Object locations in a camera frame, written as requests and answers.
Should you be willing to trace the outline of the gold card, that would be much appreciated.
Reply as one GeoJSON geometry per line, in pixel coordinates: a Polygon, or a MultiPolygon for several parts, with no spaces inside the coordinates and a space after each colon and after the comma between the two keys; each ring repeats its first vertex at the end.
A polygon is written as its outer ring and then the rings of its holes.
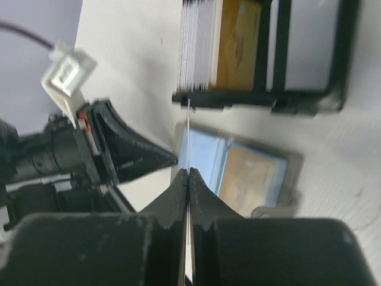
{"type": "Polygon", "coordinates": [[[220,198],[237,212],[264,204],[277,163],[239,147],[230,150],[220,198]]]}
{"type": "MultiPolygon", "coordinates": [[[[188,99],[188,106],[187,106],[187,174],[190,174],[190,113],[191,113],[191,100],[188,99]]],[[[186,237],[186,263],[188,266],[192,267],[192,251],[191,251],[191,205],[190,205],[190,199],[188,199],[188,206],[187,206],[187,237],[186,237]]]]}

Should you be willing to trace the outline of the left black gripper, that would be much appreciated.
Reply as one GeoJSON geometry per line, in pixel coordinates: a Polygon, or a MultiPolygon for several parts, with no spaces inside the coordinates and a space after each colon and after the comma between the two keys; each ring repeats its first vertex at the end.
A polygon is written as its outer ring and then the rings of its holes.
{"type": "MultiPolygon", "coordinates": [[[[177,164],[175,154],[137,133],[109,100],[95,102],[95,127],[111,182],[129,182],[177,164]]],[[[100,190],[101,162],[85,132],[55,116],[42,133],[19,137],[1,122],[1,207],[30,212],[118,212],[100,190]]]]}

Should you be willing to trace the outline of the black plastic card tray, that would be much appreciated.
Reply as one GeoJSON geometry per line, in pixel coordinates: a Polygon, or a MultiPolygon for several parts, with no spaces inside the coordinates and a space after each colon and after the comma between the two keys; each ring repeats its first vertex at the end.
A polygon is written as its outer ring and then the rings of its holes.
{"type": "Polygon", "coordinates": [[[273,113],[315,116],[340,112],[346,102],[348,74],[360,1],[339,1],[328,84],[322,90],[286,90],[286,54],[292,1],[259,1],[263,5],[254,86],[250,91],[227,89],[173,92],[181,106],[224,109],[235,105],[268,108],[273,113]]]}

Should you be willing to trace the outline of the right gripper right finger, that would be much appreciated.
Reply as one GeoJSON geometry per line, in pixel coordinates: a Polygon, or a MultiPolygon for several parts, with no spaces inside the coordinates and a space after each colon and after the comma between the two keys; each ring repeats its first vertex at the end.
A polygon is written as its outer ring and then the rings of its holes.
{"type": "Polygon", "coordinates": [[[194,285],[374,285],[346,224],[327,218],[245,218],[189,173],[194,285]]]}

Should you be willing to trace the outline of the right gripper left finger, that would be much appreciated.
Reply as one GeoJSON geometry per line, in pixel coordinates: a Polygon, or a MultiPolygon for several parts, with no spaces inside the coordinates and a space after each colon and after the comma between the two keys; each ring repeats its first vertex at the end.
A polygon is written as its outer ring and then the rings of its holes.
{"type": "Polygon", "coordinates": [[[188,174],[137,213],[37,213],[14,229],[2,285],[183,285],[188,174]]]}

